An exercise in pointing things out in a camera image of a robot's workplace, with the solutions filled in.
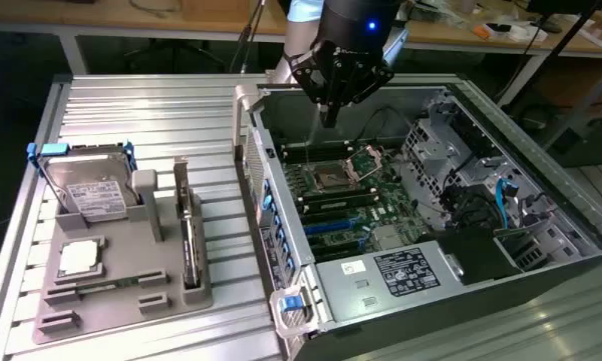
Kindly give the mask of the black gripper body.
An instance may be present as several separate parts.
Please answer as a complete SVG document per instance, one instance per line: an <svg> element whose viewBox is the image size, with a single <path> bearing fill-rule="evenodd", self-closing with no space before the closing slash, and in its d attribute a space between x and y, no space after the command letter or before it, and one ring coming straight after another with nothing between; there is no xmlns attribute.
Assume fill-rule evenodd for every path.
<svg viewBox="0 0 602 361"><path fill-rule="evenodd" d="M335 68L355 66L391 75L383 58L398 1L326 1L318 27L318 69L331 75Z"/></svg>

